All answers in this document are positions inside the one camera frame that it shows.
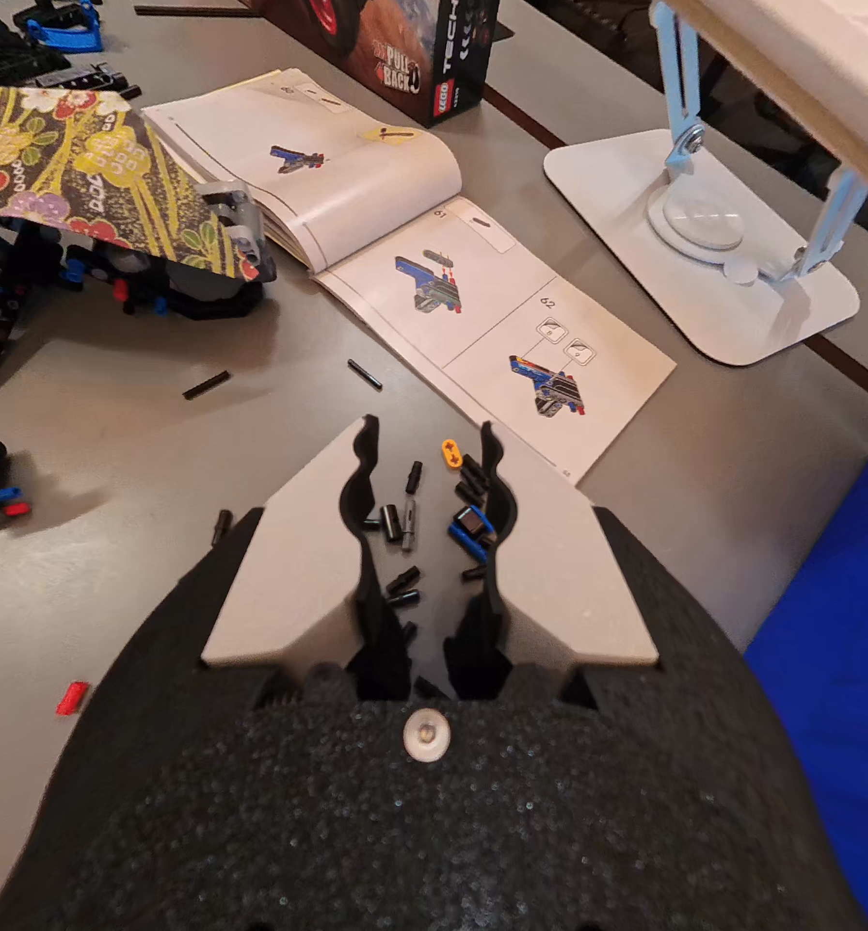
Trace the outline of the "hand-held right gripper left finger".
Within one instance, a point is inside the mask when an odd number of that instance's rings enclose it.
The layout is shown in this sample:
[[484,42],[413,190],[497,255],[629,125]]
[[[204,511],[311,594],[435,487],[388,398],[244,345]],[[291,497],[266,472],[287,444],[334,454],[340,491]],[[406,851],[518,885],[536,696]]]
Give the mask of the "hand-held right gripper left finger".
[[358,418],[266,502],[201,653],[209,667],[265,666],[303,685],[345,669],[364,700],[404,700],[412,662],[363,527],[375,501],[380,424]]

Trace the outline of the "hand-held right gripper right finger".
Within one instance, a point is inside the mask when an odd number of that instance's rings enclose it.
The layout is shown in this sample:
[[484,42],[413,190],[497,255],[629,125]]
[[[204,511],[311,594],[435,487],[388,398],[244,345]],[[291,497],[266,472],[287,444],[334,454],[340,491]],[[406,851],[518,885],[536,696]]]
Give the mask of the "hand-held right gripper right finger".
[[497,535],[480,593],[508,674],[477,700],[497,698],[517,668],[563,687],[588,667],[654,668],[659,650],[590,500],[507,426],[485,422],[480,439]]

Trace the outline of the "black lego vehicle chassis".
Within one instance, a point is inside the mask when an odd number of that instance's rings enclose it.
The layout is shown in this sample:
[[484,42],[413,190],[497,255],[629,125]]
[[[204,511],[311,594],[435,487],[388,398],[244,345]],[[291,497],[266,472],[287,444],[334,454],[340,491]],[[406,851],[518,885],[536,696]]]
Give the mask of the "black lego vehicle chassis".
[[147,306],[190,320],[238,319],[248,315],[275,280],[276,268],[265,244],[260,208],[242,180],[202,183],[202,200],[212,208],[212,231],[202,227],[190,248],[226,242],[228,259],[238,260],[238,276],[175,262],[124,246],[111,232],[82,232],[88,247],[64,244],[61,232],[31,219],[0,218],[0,362],[35,288],[79,292],[87,278],[113,287],[114,298],[132,315]]

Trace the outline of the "blue lego connector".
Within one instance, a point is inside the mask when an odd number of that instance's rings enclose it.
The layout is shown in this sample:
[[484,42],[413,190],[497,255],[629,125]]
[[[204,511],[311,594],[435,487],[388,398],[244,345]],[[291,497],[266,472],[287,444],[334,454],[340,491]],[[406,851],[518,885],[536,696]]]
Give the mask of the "blue lego connector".
[[448,535],[479,565],[485,565],[496,541],[496,529],[480,508],[466,505],[448,526]]

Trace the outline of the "pile of small lego pins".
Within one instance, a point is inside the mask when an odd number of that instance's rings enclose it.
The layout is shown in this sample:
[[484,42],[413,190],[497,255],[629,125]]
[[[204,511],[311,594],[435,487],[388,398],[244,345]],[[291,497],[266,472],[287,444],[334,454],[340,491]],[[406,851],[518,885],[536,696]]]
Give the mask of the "pile of small lego pins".
[[[406,481],[405,501],[410,495],[417,500],[422,471],[423,464],[415,461]],[[475,491],[472,486],[464,487],[464,506],[477,506],[485,514],[482,500]],[[376,523],[390,545],[402,547],[402,517],[403,511],[393,504],[380,507]],[[485,578],[487,564],[475,562],[475,568],[479,576]],[[358,622],[368,642],[358,649],[347,671],[361,700],[402,701],[410,696],[414,687],[412,659],[408,654],[412,640],[403,631],[396,610],[418,601],[420,594],[415,582],[421,572],[417,565],[410,565],[385,588],[378,584],[374,570],[370,575],[357,605]],[[491,613],[488,594],[483,590],[468,603],[454,633],[445,638],[442,646],[447,676],[457,698],[487,699],[497,693],[508,674],[508,663],[498,654],[497,630],[498,616]]]

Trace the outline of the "lego set box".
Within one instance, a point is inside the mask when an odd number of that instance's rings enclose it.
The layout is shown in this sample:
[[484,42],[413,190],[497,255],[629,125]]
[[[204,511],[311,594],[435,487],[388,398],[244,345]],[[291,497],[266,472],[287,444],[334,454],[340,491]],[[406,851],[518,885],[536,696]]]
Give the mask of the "lego set box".
[[479,105],[498,1],[249,1],[245,6],[429,128]]

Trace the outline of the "pile of black lego pieces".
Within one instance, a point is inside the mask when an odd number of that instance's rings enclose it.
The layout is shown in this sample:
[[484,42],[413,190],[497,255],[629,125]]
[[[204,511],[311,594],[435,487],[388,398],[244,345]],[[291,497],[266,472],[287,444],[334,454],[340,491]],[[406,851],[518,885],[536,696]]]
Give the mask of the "pile of black lego pieces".
[[69,55],[73,53],[55,51],[29,37],[15,16],[41,2],[50,1],[36,1],[21,9],[13,15],[12,25],[0,17],[0,87],[113,91],[125,100],[142,95],[138,86],[112,66],[72,64]]

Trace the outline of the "blue lego panel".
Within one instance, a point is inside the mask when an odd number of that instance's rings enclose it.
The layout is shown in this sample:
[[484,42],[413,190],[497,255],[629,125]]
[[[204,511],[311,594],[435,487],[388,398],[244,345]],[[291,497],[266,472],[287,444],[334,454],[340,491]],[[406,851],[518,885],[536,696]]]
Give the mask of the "blue lego panel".
[[55,6],[41,2],[15,16],[34,41],[63,53],[104,51],[101,18],[91,1]]

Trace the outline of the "blue plastic bin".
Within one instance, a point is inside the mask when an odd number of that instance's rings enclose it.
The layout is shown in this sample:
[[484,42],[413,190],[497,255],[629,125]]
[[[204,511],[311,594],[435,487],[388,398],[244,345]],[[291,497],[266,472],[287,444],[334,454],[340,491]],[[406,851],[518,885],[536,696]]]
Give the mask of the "blue plastic bin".
[[868,918],[868,464],[745,651]]

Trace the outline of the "open instruction booklet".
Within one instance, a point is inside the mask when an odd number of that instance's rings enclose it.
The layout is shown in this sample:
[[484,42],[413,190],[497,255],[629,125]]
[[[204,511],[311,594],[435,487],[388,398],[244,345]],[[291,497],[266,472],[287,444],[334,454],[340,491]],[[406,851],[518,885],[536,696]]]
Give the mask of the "open instruction booklet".
[[204,180],[246,183],[270,235],[476,425],[578,483],[675,362],[461,194],[448,146],[288,69],[145,108]]

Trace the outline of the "white tablet stand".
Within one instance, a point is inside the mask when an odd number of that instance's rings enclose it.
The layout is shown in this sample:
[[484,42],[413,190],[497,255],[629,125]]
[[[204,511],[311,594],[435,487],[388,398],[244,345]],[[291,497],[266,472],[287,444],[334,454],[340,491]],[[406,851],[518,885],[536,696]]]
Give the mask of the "white tablet stand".
[[807,241],[704,146],[698,38],[680,2],[653,2],[669,128],[570,145],[544,172],[689,343],[744,367],[854,318],[833,264],[868,196],[841,164]]

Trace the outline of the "floral patterned paper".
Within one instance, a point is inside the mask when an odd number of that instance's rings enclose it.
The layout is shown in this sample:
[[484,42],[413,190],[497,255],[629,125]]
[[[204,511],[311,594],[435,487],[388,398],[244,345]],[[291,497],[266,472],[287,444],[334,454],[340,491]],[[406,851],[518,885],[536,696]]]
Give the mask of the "floral patterned paper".
[[113,91],[0,87],[0,219],[24,220],[252,282],[236,232]]

